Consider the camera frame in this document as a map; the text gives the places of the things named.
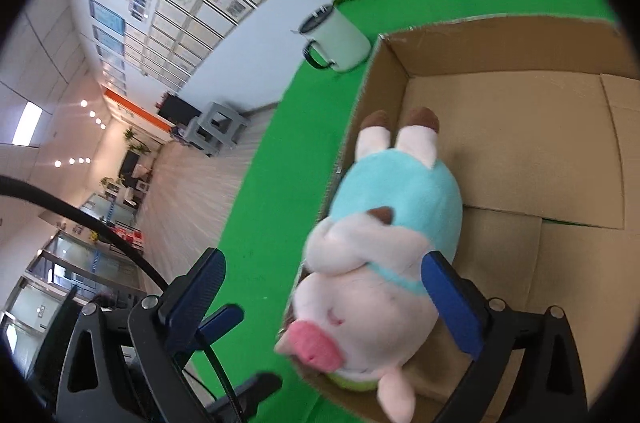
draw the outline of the black mug handle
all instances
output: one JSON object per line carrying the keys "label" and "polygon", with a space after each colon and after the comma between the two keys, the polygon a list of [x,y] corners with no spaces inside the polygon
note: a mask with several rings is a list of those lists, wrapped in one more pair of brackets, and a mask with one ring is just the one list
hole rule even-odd
{"label": "black mug handle", "polygon": [[311,49],[313,44],[316,44],[316,41],[315,40],[310,40],[309,42],[306,43],[306,46],[305,46],[304,50],[302,51],[302,54],[305,56],[306,61],[309,62],[309,64],[311,64],[311,67],[316,68],[316,69],[327,69],[327,68],[330,68],[331,66],[333,66],[335,64],[335,62],[329,62],[326,65],[322,65],[321,63],[316,61],[311,56],[310,49]]}

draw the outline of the wooden floor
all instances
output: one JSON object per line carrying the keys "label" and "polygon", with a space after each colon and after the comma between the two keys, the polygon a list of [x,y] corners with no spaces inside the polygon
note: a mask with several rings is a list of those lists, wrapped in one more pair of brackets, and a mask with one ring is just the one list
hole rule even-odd
{"label": "wooden floor", "polygon": [[[145,239],[145,258],[171,282],[200,254],[216,246],[244,174],[274,109],[251,116],[238,146],[207,158],[176,142],[162,149],[136,224]],[[146,291],[159,290],[145,276]]]}

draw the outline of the pink pig snout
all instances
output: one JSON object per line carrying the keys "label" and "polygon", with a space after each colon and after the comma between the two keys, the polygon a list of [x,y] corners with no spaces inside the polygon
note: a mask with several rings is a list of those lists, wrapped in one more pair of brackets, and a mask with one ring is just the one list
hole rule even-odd
{"label": "pink pig snout", "polygon": [[318,371],[332,373],[344,363],[335,340],[313,322],[292,322],[287,328],[287,338],[300,361]]}

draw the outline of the brown hoof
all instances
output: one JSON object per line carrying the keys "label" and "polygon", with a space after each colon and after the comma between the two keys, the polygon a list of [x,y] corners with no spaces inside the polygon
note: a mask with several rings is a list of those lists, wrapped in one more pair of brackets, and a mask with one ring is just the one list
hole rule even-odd
{"label": "brown hoof", "polygon": [[386,111],[379,110],[375,113],[369,114],[360,124],[360,130],[367,129],[367,127],[384,127],[389,129],[389,115]]}
{"label": "brown hoof", "polygon": [[367,210],[367,213],[385,225],[390,225],[394,220],[394,210],[391,207],[372,208]]}
{"label": "brown hoof", "polygon": [[423,126],[433,129],[435,132],[440,130],[440,121],[436,113],[429,108],[412,109],[407,117],[403,127],[407,126]]}

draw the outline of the white mug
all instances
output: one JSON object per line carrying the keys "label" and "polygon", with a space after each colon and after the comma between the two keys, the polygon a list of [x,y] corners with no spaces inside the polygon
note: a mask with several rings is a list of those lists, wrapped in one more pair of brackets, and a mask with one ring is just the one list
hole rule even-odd
{"label": "white mug", "polygon": [[[331,5],[316,10],[298,31],[309,40],[303,54],[316,69],[331,67],[338,72],[349,71],[367,58],[371,51],[369,39]],[[322,55],[326,64],[319,63],[311,56],[311,47]]]}

